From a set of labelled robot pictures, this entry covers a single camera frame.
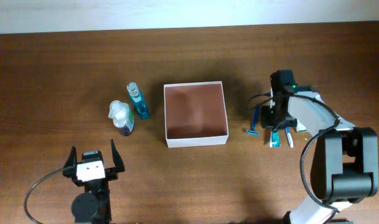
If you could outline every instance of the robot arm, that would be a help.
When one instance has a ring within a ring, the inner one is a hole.
[[[274,106],[261,109],[264,128],[279,125],[279,129],[301,122],[315,136],[335,123],[331,111],[307,96],[323,102],[321,96],[309,86],[298,86],[291,70],[280,70],[271,75]],[[325,205],[341,211],[378,190],[377,136],[371,128],[358,128],[339,117],[334,130],[317,139],[311,167],[311,186],[315,196]],[[343,163],[342,155],[355,157],[352,163]],[[284,217],[284,223],[322,224],[330,220],[335,211],[315,203],[308,195],[303,203]]]
[[[111,221],[109,181],[117,180],[118,173],[125,167],[119,152],[111,140],[112,157],[115,167],[105,169],[100,151],[86,152],[82,161],[77,162],[76,149],[72,147],[64,167],[74,169],[63,172],[78,187],[84,187],[84,193],[72,203],[72,214],[77,224],[109,224]]]

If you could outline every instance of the teal object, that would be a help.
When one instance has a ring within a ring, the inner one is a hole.
[[[249,129],[246,130],[246,133],[254,135],[254,136],[259,136],[260,135],[260,133],[258,131],[249,130]]]
[[[279,147],[281,146],[281,141],[279,140],[279,132],[271,132],[271,138],[269,139],[270,147]]]
[[[141,119],[149,118],[149,110],[146,106],[144,95],[139,90],[136,83],[130,83],[127,86],[128,95],[134,104],[135,111]]]

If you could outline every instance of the white wall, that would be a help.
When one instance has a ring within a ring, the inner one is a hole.
[[[0,34],[379,20],[379,0],[0,0]]]

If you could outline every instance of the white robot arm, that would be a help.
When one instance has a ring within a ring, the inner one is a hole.
[[[320,94],[316,92],[300,91],[296,94],[315,98],[316,100],[323,102]],[[307,131],[311,134],[311,136],[315,136],[319,130],[332,126],[335,121],[333,116],[324,107],[302,98],[289,98],[288,113],[302,123],[307,128]],[[340,124],[336,127],[336,130],[349,131],[352,130],[353,127],[355,127],[355,125],[340,118]],[[342,211],[351,205],[352,203],[349,201],[344,201],[334,202],[331,206],[337,208],[339,211]],[[310,196],[307,196],[301,205],[289,214],[289,218],[292,224],[323,224],[334,215],[335,213],[333,210],[321,207],[316,204]]]
[[[337,212],[374,196],[378,190],[376,133],[335,114],[311,87],[297,85],[291,70],[273,73],[271,86],[274,106],[261,108],[262,127],[284,129],[299,121],[312,137],[318,135],[311,168],[314,194],[309,192],[297,209],[287,212],[283,223],[327,223]],[[343,154],[355,161],[343,163]],[[302,180],[307,189],[305,178]]]

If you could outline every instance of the blue bottle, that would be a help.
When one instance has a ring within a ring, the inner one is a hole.
[[[148,119],[149,118],[149,110],[146,106],[144,95],[142,94],[141,90],[139,90],[136,83],[130,83],[127,86],[128,94],[131,99],[131,101],[134,104],[135,111],[137,111],[137,114],[141,119]]]

